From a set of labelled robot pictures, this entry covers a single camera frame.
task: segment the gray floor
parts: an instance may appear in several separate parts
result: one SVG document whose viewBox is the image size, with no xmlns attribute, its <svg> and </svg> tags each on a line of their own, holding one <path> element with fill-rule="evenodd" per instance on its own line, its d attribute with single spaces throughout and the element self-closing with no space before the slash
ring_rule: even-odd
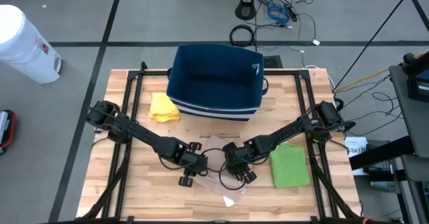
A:
<svg viewBox="0 0 429 224">
<path fill-rule="evenodd" d="M 292 47 L 304 51 L 306 65 L 327 68 L 332 79 L 338 82 L 362 46 L 323 46 L 323 43 L 351 45 L 351 42 L 369 40 L 398 1 L 315 0 L 311 5 L 297 5 L 298 12 L 309 13 L 316 20 L 316 39 L 322 44 L 319 47 Z M 419 2 L 429 14 L 429 1 Z M 113 0 L 0 0 L 0 4 L 20 7 L 50 42 L 100 42 L 112 3 Z M 227 41 L 230 30 L 243 23 L 233 15 L 236 4 L 237 0 L 120 0 L 109 41 Z M 271 23 L 262 14 L 257 20 L 258 24 Z M 290 30 L 262 29 L 258 31 L 258 40 L 296 41 L 298 24 L 292 26 Z M 301 39 L 312 40 L 312 35 L 312 22 L 302 16 Z M 405 0 L 375 40 L 428 41 L 429 33 L 412 1 Z M 369 47 L 343 84 L 397 64 L 405 53 L 417 54 L 427 49 L 427 45 Z M 66 59 L 66 64 L 60 80 L 50 85 L 37 85 L 0 64 L 0 109 L 12 109 L 19 117 L 15 142 L 7 154 L 0 157 L 2 223 L 46 222 L 54 202 L 99 48 L 63 47 L 57 50 Z M 176 47 L 108 47 L 92 101 L 103 97 L 110 69 L 138 68 L 142 60 L 150 68 L 167 68 L 172 65 L 175 51 Z M 299 53 L 285 46 L 275 49 L 266 46 L 260 48 L 260 52 L 280 55 L 285 68 L 302 67 Z M 338 94 L 338 97 L 349 102 L 363 89 Z M 374 91 L 395 95 L 389 81 Z M 347 107 L 343 117 L 351 119 L 370 111 L 387 111 L 389 104 L 376 101 L 367 93 Z M 365 133 L 390 120 L 392 117 L 383 114 L 372 115 L 358 120 L 353 131 Z M 398 120 L 366 136 L 392 140 L 405 134 L 405 125 Z M 93 129 L 85 125 L 60 220 L 75 216 L 93 137 Z M 356 181 L 365 215 L 380 219 L 400 215 L 396 212 L 384 216 L 399 209 L 395 195 L 371 188 L 365 178 Z"/>
</svg>

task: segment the white bucket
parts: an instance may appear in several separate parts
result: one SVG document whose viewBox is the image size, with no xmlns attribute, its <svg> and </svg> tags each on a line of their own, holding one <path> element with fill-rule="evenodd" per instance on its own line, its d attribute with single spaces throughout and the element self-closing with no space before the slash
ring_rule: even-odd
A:
<svg viewBox="0 0 429 224">
<path fill-rule="evenodd" d="M 62 58 L 20 9 L 0 5 L 0 62 L 44 84 L 60 77 Z"/>
</svg>

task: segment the blue fabric bin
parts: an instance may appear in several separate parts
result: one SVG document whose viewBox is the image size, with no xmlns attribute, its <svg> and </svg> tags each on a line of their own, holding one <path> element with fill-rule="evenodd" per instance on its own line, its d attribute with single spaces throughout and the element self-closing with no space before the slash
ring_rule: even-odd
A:
<svg viewBox="0 0 429 224">
<path fill-rule="evenodd" d="M 168 78 L 167 96 L 199 117 L 248 121 L 267 92 L 262 54 L 234 46 L 180 46 Z"/>
</svg>

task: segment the green towel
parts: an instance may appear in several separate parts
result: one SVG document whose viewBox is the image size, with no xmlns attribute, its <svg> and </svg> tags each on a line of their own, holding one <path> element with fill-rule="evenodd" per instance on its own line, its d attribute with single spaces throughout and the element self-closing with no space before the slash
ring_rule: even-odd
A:
<svg viewBox="0 0 429 224">
<path fill-rule="evenodd" d="M 276 188 L 303 186 L 310 183 L 303 148 L 280 144 L 270 157 Z"/>
</svg>

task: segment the wooden tabletop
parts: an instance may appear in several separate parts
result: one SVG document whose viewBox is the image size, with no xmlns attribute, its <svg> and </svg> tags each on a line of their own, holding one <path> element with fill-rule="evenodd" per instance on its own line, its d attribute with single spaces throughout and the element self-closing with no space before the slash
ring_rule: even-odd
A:
<svg viewBox="0 0 429 224">
<path fill-rule="evenodd" d="M 326 70 L 309 71 L 316 103 L 332 102 Z M 127 74 L 128 70 L 112 70 L 105 100 L 121 106 Z M 266 77 L 269 81 L 268 93 L 263 97 L 260 109 L 247 123 L 187 115 L 183 115 L 179 122 L 157 123 L 147 116 L 151 94 L 165 92 L 168 80 L 166 76 L 144 76 L 137 120 L 158 135 L 174 136 L 184 142 L 200 142 L 203 147 L 211 135 L 241 144 L 256 135 L 272 133 L 300 116 L 294 77 L 281 75 Z M 306 106 L 309 106 L 304 81 L 302 86 Z M 128 114 L 131 112 L 133 96 L 134 91 L 131 92 Z M 105 136 L 98 134 L 95 140 Z M 332 133 L 332 136 L 337 142 L 344 143 L 341 134 Z M 288 142 L 302 146 L 307 151 L 303 134 Z M 112 141 L 104 140 L 93 148 L 77 217 L 89 211 L 104 191 L 113 147 Z M 352 210 L 359 214 L 361 207 L 347 151 L 328 142 L 326 155 L 334 187 Z M 307 167 L 311 177 L 308 159 Z M 295 188 L 274 188 L 269 161 L 261 166 L 254 166 L 253 169 L 258 178 L 247 186 L 247 192 L 241 200 L 228 208 L 222 196 L 195 182 L 192 188 L 178 186 L 178 179 L 183 170 L 165 169 L 151 147 L 138 139 L 133 139 L 122 218 L 126 219 L 127 216 L 133 215 L 136 220 L 158 221 L 309 221 L 310 216 L 318 216 L 312 183 Z M 323 193 L 326 213 L 330 215 L 324 188 Z M 110 213 L 114 212 L 116 194 L 117 190 L 113 194 Z"/>
</svg>

